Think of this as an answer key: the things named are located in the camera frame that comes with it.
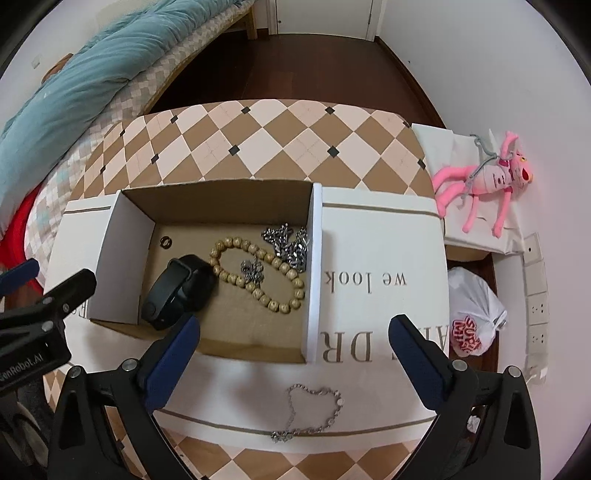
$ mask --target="open cardboard box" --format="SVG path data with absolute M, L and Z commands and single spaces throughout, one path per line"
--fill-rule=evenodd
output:
M 261 232 L 289 223 L 305 226 L 310 238 L 302 308 L 284 315 L 260 305 L 246 290 L 219 282 L 205 309 L 198 350 L 258 361 L 314 362 L 319 337 L 322 186 L 292 180 L 214 180 L 140 187 L 70 202 L 58 230 L 46 291 L 81 268 L 95 272 L 97 289 L 83 317 L 126 335 L 157 339 L 139 319 L 143 298 L 169 260 L 196 254 L 207 260 L 215 242 L 240 236 L 271 251 Z M 169 236 L 169 249 L 160 239 Z M 220 263 L 240 273 L 247 252 L 230 249 Z M 291 282 L 265 264 L 261 288 L 289 301 Z

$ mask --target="red fabric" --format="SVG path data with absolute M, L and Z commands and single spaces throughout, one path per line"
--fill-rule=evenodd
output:
M 33 203 L 37 198 L 37 194 L 41 189 L 38 185 L 29 195 L 22 201 L 21 206 L 12 218 L 6 235 L 0 241 L 0 263 L 6 268 L 16 267 L 26 260 L 25 257 L 25 228 L 27 227 L 27 220 L 29 214 L 33 209 Z M 37 279 L 31 280 L 29 283 L 35 291 L 43 294 L 43 288 L 39 285 Z

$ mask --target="screw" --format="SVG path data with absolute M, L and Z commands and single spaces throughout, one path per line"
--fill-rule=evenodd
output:
M 82 368 L 79 367 L 78 365 L 75 365 L 74 367 L 72 367 L 68 370 L 68 377 L 76 378 L 81 373 L 82 373 Z
M 468 370 L 468 364 L 464 360 L 454 360 L 452 362 L 452 367 L 459 372 L 465 372 Z
M 126 372 L 131 372 L 135 370 L 138 366 L 138 361 L 135 358 L 128 358 L 121 364 L 121 368 Z
M 521 370 L 519 370 L 519 368 L 517 368 L 515 365 L 511 365 L 507 371 L 513 378 L 519 378 L 521 376 Z

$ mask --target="black ring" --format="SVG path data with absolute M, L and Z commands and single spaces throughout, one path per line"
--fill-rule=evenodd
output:
M 161 239 L 160 239 L 160 246 L 162 248 L 164 248 L 165 250 L 168 250 L 171 246 L 173 246 L 173 239 L 170 238 L 167 235 L 164 235 Z

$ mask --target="wall outlet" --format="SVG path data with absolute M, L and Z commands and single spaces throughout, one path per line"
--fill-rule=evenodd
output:
M 529 297 L 548 290 L 544 262 L 536 262 L 525 267 L 525 293 Z
M 541 385 L 546 382 L 548 355 L 532 353 L 525 359 L 524 377 L 527 384 Z
M 532 233 L 524 239 L 523 262 L 525 265 L 531 265 L 542 260 L 542 250 L 540 249 L 540 239 L 538 233 Z
M 540 325 L 550 321 L 548 292 L 538 293 L 525 299 L 527 302 L 527 324 Z
M 31 67 L 35 70 L 41 64 L 41 54 L 37 55 L 31 62 Z
M 548 324 L 527 327 L 527 353 L 548 352 Z

